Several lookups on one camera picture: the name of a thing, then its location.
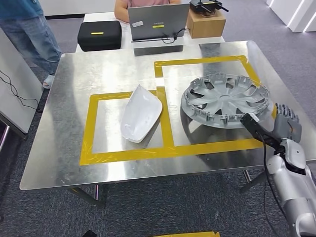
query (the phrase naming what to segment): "jeans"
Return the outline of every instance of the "jeans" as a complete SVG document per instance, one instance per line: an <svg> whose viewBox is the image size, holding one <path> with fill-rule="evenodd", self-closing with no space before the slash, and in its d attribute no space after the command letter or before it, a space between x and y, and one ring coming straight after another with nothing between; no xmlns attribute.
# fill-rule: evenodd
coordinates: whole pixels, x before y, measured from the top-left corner
<svg viewBox="0 0 316 237"><path fill-rule="evenodd" d="M54 75L61 51L44 15L24 20L1 20L0 27L25 59Z"/></svg>

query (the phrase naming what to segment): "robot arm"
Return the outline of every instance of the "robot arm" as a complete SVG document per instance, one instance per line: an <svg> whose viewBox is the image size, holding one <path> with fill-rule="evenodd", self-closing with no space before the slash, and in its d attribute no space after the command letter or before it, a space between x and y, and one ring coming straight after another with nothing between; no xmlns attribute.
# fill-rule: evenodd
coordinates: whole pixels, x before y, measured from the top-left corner
<svg viewBox="0 0 316 237"><path fill-rule="evenodd" d="M253 138L262 138L262 142L275 150L274 156L267 159L267 171L274 180L292 236L316 237L316 186L299 144L302 126L289 107L277 104L277 108L272 132L249 114L241 122Z"/></svg>

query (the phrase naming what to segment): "pink shirt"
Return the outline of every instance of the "pink shirt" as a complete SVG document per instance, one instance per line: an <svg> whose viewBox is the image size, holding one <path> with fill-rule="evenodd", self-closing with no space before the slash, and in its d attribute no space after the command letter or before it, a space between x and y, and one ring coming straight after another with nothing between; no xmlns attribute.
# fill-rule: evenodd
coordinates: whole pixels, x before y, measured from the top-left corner
<svg viewBox="0 0 316 237"><path fill-rule="evenodd" d="M124 0L128 3L128 7L152 6L169 4L169 0Z"/></svg>

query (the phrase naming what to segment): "laptop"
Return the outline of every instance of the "laptop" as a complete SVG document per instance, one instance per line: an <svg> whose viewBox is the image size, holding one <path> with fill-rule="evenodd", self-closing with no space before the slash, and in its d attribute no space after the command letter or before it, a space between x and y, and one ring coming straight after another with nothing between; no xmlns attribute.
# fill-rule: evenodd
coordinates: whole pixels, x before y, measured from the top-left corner
<svg viewBox="0 0 316 237"><path fill-rule="evenodd" d="M131 37L133 40L182 37L189 9L189 4L130 7Z"/></svg>

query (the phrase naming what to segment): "gray carpet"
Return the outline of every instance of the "gray carpet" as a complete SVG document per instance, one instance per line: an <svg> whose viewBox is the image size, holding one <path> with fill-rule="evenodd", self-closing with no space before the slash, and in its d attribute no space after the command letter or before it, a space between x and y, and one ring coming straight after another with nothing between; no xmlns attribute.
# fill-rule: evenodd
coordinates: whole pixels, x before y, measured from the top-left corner
<svg viewBox="0 0 316 237"><path fill-rule="evenodd" d="M285 84L315 123L316 33L293 34L263 0L222 0L230 10L223 37L226 41L254 40ZM63 52L74 52L82 19L50 20ZM40 80L46 74L35 65ZM44 106L45 91L41 102ZM274 236L263 214L263 185L240 194L241 172L164 177L105 185L103 210L95 209L66 190L23 192L24 166L41 114L36 114L27 141L14 134L0 159L0 236L81 237L92 230L98 237L219 231L222 237ZM252 175L259 172L253 170ZM269 219L280 236L289 236L287 224L267 187Z"/></svg>

